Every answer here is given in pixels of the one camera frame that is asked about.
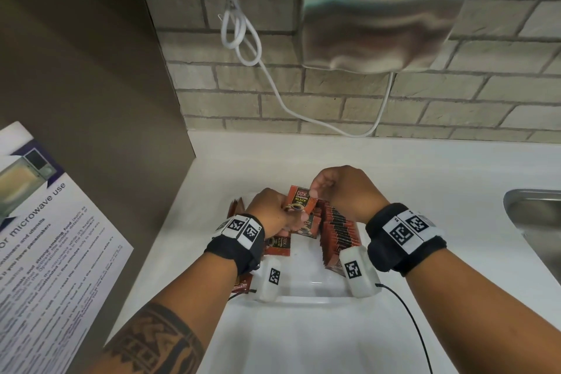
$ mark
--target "arm tattoo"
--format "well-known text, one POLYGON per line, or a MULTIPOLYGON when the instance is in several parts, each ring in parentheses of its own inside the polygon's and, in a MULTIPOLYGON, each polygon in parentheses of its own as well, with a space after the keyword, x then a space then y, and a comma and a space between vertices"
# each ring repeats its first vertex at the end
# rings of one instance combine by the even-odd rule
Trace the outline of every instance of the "arm tattoo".
POLYGON ((142 308, 104 352, 142 374, 194 374, 205 353, 191 328, 157 303, 142 308))

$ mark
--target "white countertop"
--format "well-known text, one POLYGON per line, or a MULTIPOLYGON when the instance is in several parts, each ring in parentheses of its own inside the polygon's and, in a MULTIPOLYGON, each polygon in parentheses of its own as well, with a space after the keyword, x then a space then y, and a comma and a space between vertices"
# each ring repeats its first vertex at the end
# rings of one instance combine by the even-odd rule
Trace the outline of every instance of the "white countertop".
MULTIPOLYGON (((270 186, 307 186, 326 166, 366 171, 391 201, 427 215, 449 248, 561 328, 561 286, 503 208, 516 188, 561 189, 561 145, 348 139, 190 131, 193 163, 112 335, 202 253, 229 202, 270 186)), ((410 307, 435 373, 456 373, 407 284, 380 273, 410 307)), ((199 373, 421 373, 423 349, 404 308, 383 290, 332 304, 228 303, 199 373)))

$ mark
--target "black cable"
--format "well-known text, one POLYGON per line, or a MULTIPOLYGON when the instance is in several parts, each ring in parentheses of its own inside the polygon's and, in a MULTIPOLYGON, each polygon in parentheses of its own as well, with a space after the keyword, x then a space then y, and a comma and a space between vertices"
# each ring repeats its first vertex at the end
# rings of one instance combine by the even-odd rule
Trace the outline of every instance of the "black cable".
POLYGON ((407 305, 405 304, 403 299, 401 297, 399 297, 399 295, 394 290, 389 288, 387 285, 383 285, 383 284, 374 284, 374 285, 376 287, 385 288, 385 289, 391 291, 393 293, 393 295, 396 296, 399 299, 399 301, 401 302, 401 304, 403 304, 403 306, 405 307, 405 310, 407 311, 407 313, 411 317, 411 321, 413 321, 413 324, 415 325, 415 328, 417 328, 417 333, 419 334, 419 338, 421 339, 421 344, 423 345, 423 350, 425 351, 426 363, 429 365, 430 374, 432 374, 432 367, 430 365, 429 352, 426 351, 425 341, 423 340, 423 336, 421 335, 421 330, 419 330, 419 327, 417 326, 417 323, 415 322, 415 318, 413 318, 413 314, 411 313, 411 311, 409 310, 409 308, 407 307, 407 305))
POLYGON ((228 298, 228 301, 234 299, 235 297, 238 297, 240 294, 247 294, 247 293, 249 293, 249 292, 257 292, 257 290, 249 290, 249 291, 247 291, 247 292, 237 292, 237 293, 235 293, 233 296, 230 296, 230 297, 228 298))

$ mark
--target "person's right hand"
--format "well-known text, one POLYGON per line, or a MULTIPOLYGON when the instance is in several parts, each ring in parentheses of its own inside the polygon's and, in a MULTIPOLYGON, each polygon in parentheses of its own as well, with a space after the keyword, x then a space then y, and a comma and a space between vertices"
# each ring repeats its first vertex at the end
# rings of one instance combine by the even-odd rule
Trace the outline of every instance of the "person's right hand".
POLYGON ((310 186, 310 196, 329 201, 347 219, 364 224, 389 204, 366 173, 351 166, 323 169, 310 186))

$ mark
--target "paper notice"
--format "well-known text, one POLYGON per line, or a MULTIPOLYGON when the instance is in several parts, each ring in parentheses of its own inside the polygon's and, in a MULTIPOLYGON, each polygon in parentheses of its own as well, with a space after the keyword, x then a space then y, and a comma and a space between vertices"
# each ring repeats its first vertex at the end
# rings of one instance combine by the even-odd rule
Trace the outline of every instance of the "paper notice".
POLYGON ((0 372, 65 372, 131 252, 21 124, 0 130, 0 372))

